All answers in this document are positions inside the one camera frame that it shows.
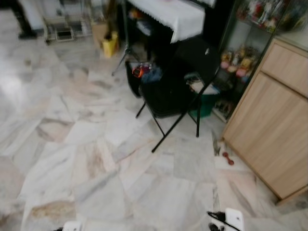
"chair backrest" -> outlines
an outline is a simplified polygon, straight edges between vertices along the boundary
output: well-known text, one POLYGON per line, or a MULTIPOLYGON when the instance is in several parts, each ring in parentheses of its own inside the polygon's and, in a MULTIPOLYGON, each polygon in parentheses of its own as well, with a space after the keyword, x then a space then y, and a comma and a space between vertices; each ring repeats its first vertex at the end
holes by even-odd
POLYGON ((171 70, 189 68, 191 71, 197 72, 203 84, 207 86, 219 70, 220 57, 216 48, 202 38, 194 37, 179 45, 170 67, 171 70))

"tripod stand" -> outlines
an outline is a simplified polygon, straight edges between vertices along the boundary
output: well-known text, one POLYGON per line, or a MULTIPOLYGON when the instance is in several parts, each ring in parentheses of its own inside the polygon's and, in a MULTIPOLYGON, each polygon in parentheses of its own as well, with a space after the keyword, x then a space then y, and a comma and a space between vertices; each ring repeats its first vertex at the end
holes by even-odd
POLYGON ((123 56, 119 62, 119 64, 117 65, 116 69, 112 72, 112 76, 115 75, 115 72, 117 72, 117 70, 119 69, 120 65, 122 64, 122 62, 125 60, 126 55, 131 54, 132 56, 134 56, 134 58, 139 62, 139 57, 138 55, 134 52, 133 48, 130 47, 129 45, 129 39, 128 39, 128 22, 127 22, 127 14, 126 14, 126 0, 122 1, 122 12, 123 12, 123 21, 124 21, 124 31, 125 31, 125 41, 126 41, 126 45, 125 45, 125 49, 124 49, 124 53, 123 56))

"blue cloth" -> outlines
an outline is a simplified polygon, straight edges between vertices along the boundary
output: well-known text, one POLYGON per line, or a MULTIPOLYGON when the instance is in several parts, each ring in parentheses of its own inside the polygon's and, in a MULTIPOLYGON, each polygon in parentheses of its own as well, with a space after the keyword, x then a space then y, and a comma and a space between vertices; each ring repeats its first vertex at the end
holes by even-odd
POLYGON ((149 73, 143 74, 141 77, 142 83, 158 82, 163 75, 163 71, 159 67, 152 68, 149 73))

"yellow container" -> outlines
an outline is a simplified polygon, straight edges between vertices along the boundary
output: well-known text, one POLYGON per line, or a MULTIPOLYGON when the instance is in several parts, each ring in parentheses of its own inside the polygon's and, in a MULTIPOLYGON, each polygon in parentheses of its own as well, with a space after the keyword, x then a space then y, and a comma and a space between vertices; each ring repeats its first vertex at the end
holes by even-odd
POLYGON ((119 49, 118 33, 116 31, 113 31, 111 33, 111 39, 110 40, 104 39, 102 41, 102 44, 105 57, 110 58, 119 49))

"black folding chair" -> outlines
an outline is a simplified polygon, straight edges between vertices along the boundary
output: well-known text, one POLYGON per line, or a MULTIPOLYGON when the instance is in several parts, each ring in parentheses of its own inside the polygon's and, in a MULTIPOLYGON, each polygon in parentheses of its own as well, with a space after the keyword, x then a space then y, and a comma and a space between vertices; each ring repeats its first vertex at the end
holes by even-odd
POLYGON ((220 58, 215 48, 201 38, 192 38, 180 44, 160 81, 140 85, 139 93, 144 100, 144 104, 137 113, 136 118, 147 105, 154 121, 163 133, 163 138, 153 148, 152 153, 155 152, 186 113, 197 124, 196 136, 199 137, 201 96, 215 78, 219 64, 220 58), (203 83, 203 87, 198 94, 191 91, 190 86, 186 84, 184 79, 187 73, 192 72, 197 72, 196 76, 203 83), (195 109, 197 109, 197 120, 189 113, 190 110, 195 109), (165 134, 156 118, 177 114, 180 114, 179 118, 165 134))

